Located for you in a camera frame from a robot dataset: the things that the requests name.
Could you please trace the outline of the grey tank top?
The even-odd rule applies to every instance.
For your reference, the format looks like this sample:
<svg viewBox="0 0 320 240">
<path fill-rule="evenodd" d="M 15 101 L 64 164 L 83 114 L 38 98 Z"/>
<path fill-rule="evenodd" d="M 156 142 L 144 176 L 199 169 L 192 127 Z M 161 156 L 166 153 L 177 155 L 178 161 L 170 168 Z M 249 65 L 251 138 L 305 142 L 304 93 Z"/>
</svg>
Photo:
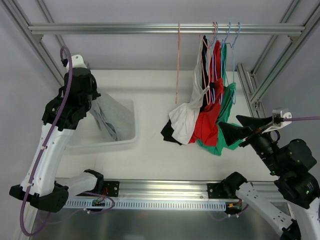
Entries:
<svg viewBox="0 0 320 240">
<path fill-rule="evenodd" d="M 135 116 L 104 91 L 92 102 L 90 114 L 106 142 L 130 140 L 135 136 Z"/>
</svg>

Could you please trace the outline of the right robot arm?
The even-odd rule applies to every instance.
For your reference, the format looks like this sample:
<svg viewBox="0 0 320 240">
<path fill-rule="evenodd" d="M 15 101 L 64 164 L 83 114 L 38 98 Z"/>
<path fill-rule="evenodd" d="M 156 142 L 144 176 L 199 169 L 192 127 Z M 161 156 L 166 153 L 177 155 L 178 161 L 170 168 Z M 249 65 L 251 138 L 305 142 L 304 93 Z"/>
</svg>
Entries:
<svg viewBox="0 0 320 240">
<path fill-rule="evenodd" d="M 310 148 L 302 139 L 293 139 L 278 147 L 271 132 L 295 121 L 290 112 L 255 118 L 237 115 L 240 126 L 220 122 L 227 145 L 242 140 L 240 147 L 251 146 L 274 181 L 277 190 L 293 211 L 289 217 L 263 196 L 239 172 L 233 172 L 213 190 L 228 198 L 237 197 L 253 208 L 277 232 L 282 240 L 318 240 L 320 238 L 320 185 L 309 172 L 317 164 Z"/>
</svg>

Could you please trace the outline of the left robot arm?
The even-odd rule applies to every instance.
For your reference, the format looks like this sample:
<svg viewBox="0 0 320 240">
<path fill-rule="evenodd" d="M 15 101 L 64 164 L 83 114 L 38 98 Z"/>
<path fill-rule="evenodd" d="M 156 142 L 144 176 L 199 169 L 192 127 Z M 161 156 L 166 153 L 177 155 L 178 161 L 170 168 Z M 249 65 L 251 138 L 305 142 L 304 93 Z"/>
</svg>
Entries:
<svg viewBox="0 0 320 240">
<path fill-rule="evenodd" d="M 64 86 L 45 106 L 41 137 L 31 167 L 22 183 L 10 188 L 10 196 L 38 210 L 57 213 L 70 197 L 88 193 L 98 196 L 103 192 L 104 176 L 91 169 L 66 182 L 56 181 L 66 146 L 98 97 L 96 79 L 88 68 L 74 67 L 64 75 Z"/>
</svg>

